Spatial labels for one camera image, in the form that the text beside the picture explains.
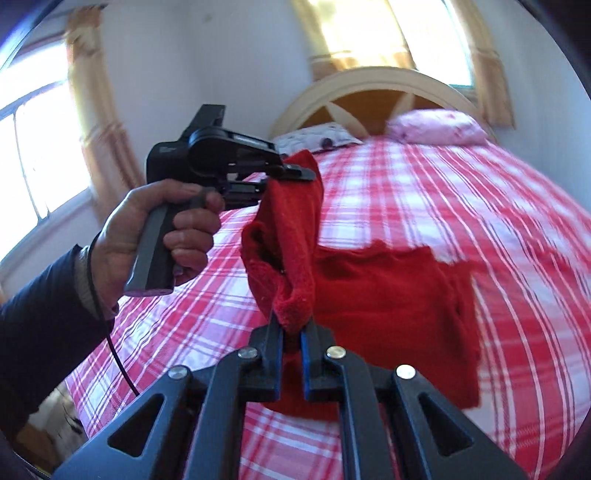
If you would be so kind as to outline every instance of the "handheld device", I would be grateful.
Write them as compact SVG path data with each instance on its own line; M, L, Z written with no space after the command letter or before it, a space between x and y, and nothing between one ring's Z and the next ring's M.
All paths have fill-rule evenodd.
M273 143L222 128L225 109L224 105L203 105L177 141L158 143L150 151L146 160L148 183L175 179L205 189L187 203L167 203L150 212L125 285L126 295L150 297L173 292L174 260L163 237L174 229L177 213L205 207L205 195L212 190L222 194L226 210L258 204L267 186L265 180L228 180L229 174L264 172L275 179L298 181L316 178L307 168L283 163Z

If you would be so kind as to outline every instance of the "headboard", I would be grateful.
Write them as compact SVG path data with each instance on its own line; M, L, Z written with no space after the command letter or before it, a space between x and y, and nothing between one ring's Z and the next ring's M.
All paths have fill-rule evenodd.
M395 67L345 70L314 83L275 122L271 138L332 121L350 131L352 127L365 135L381 135L387 120L420 108L465 112L495 141L492 128L460 92L415 70Z

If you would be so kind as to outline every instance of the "curtain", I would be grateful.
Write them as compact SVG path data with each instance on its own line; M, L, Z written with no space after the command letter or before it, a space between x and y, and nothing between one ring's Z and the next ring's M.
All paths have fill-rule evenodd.
M388 0L292 0L314 80L354 67L415 64Z
M83 153L101 221L144 175L119 121L100 37L101 10L86 7L70 14L66 28L69 83L82 129Z
M515 128L503 64L478 7L472 0L446 1L466 34L480 114L492 127Z

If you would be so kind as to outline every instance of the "pillow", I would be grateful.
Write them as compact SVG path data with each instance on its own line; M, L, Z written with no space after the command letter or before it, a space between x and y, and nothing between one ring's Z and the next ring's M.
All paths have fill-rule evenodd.
M321 152L345 145L361 145L363 143L347 132L345 127L336 122L300 128L299 130L275 137L272 142L275 144L275 148L279 154L286 155L287 157L300 150Z
M488 135L470 115L453 110L413 110L388 121L387 135L400 143L486 145Z

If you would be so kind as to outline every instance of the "bed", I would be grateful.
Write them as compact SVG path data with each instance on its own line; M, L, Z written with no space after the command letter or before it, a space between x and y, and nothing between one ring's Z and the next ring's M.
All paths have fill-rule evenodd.
M401 145L383 136L412 108L466 112L485 147ZM438 260L471 260L482 338L481 404L465 413L532 478L545 477L591 407L591 216L494 143L476 108L417 72L371 67L317 82L272 136L334 119L361 124L363 145L315 154L325 186L320 243L429 245ZM247 343L265 323L240 258L257 207L225 212L205 271L170 296L124 299L113 341L140 391L175 364L197 369ZM133 395L100 345L67 379L90 437ZM337 424L249 404L242 479L339 479Z

